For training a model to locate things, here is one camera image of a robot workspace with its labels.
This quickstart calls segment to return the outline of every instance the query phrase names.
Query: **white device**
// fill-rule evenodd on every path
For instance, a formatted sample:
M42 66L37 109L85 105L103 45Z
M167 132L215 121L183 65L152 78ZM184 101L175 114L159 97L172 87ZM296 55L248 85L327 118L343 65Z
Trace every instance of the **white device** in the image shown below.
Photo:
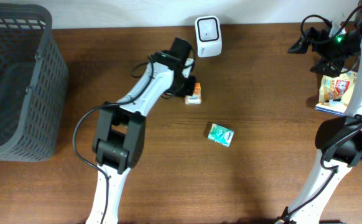
M199 57L212 57L221 54L223 40L220 21L217 17L203 16L196 19L195 33Z

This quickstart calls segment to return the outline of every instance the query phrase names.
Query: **gray plastic basket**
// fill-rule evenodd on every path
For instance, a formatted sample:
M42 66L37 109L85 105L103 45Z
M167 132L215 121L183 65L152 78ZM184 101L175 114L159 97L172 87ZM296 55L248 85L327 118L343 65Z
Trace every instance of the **gray plastic basket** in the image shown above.
M0 4L0 160L41 161L55 151L68 68L48 10Z

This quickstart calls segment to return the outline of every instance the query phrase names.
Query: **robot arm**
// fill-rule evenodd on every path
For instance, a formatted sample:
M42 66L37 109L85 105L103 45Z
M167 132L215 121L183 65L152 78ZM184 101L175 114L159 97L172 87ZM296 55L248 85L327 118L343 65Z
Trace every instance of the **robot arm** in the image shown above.
M344 116L325 121L319 127L315 139L318 150L313 169L300 195L285 209L276 224L317 224L338 183L353 166L362 161L362 6L358 7L361 11L356 10L356 30L332 38L332 32L318 32L312 27L305 33L314 41L303 36L289 49L289 53L303 54L312 45L313 51L318 52L323 60L311 71L329 76L338 76L348 57L360 53L361 63L355 89Z
M118 222L126 177L144 147L146 116L164 93L172 96L193 93L196 79L189 75L194 65L194 59L188 58L191 50L188 42L175 39L170 50L150 55L143 76L125 97L98 108L100 115L93 141L98 183L86 224ZM118 125L126 126L127 133L113 129Z

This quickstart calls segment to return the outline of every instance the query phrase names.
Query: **small green package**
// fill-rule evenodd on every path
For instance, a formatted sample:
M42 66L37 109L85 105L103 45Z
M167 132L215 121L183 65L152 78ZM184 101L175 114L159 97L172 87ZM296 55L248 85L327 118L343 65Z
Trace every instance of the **small green package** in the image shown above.
M218 124L212 124L208 139L229 147L233 137L233 131Z

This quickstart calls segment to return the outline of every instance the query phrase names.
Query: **wooden table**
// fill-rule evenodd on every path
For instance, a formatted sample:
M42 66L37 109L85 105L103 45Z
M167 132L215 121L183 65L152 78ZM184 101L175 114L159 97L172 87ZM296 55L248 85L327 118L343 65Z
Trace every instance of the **wooden table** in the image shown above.
M145 148L126 181L122 223L249 223L281 215L315 159L315 134L332 116L314 110L319 76L313 53L289 55L299 24L222 26L223 52L198 58L193 75L203 103L159 100L147 117ZM195 46L193 27L54 30L69 67L67 102L53 158L0 162L0 223L68 223L90 214L97 171L76 158L80 117L116 101L136 83L131 69L169 49L174 37ZM89 160L94 114L78 145ZM210 123L235 131L229 148L204 135ZM336 189L324 220L362 223L362 163Z

